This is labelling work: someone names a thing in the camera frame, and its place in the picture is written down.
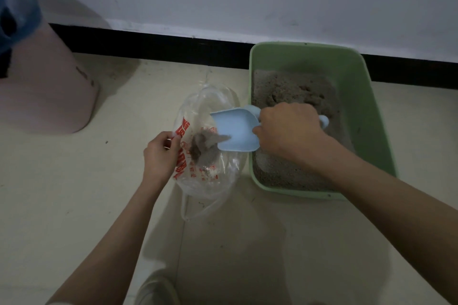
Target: black baseboard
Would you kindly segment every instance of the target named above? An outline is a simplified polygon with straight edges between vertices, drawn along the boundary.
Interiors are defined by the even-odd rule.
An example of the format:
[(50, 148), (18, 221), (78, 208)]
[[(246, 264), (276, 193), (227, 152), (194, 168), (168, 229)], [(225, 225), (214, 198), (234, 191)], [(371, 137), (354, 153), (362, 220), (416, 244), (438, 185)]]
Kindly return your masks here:
[[(73, 52), (248, 69), (253, 44), (51, 24)], [(458, 89), (458, 63), (363, 54), (373, 81)]]

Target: person's left hand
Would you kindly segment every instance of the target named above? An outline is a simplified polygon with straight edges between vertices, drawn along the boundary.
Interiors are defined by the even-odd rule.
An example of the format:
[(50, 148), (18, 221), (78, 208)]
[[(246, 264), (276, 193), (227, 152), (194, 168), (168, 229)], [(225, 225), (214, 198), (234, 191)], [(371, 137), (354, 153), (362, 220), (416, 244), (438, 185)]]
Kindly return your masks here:
[(175, 169), (178, 151), (181, 148), (180, 141), (180, 135), (172, 139), (172, 132), (161, 132), (148, 143), (143, 151), (145, 157), (143, 184), (147, 186), (159, 184), (161, 189), (165, 186)]

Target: person's left arm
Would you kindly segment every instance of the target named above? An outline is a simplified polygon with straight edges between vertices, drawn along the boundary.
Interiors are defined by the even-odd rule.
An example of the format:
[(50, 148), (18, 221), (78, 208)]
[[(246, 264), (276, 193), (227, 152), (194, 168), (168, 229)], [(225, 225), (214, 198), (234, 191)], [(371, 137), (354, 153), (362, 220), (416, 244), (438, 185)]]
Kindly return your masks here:
[(181, 137), (171, 138), (172, 132), (162, 132), (150, 141), (143, 152), (145, 171), (140, 187), (105, 236), (47, 304), (124, 302), (152, 208), (176, 165)]

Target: green litter box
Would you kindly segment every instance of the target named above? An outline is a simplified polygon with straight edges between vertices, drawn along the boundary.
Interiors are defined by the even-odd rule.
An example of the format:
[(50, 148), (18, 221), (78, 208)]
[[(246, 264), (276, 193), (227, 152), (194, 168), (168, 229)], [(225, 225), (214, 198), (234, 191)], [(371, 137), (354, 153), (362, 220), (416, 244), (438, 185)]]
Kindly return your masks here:
[[(341, 46), (299, 42), (262, 42), (250, 52), (249, 103), (251, 82), (255, 70), (304, 72), (325, 75), (337, 90), (356, 154), (365, 161), (397, 176), (391, 147), (380, 111), (370, 86), (369, 72), (361, 54)], [(255, 183), (266, 191), (315, 199), (345, 199), (338, 192), (312, 192), (267, 187), (253, 172), (250, 153), (250, 173)]]

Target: litter scoop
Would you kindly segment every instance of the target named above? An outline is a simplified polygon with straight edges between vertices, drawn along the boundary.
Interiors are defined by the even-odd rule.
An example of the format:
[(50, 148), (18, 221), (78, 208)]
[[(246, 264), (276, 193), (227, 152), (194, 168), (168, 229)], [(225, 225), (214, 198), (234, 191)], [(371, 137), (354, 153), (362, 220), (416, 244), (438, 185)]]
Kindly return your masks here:
[[(218, 134), (227, 135), (229, 139), (218, 143), (221, 151), (253, 152), (259, 148), (259, 139), (252, 130), (259, 123), (260, 108), (245, 105), (234, 109), (212, 112)], [(322, 129), (329, 125), (329, 118), (320, 115)]]

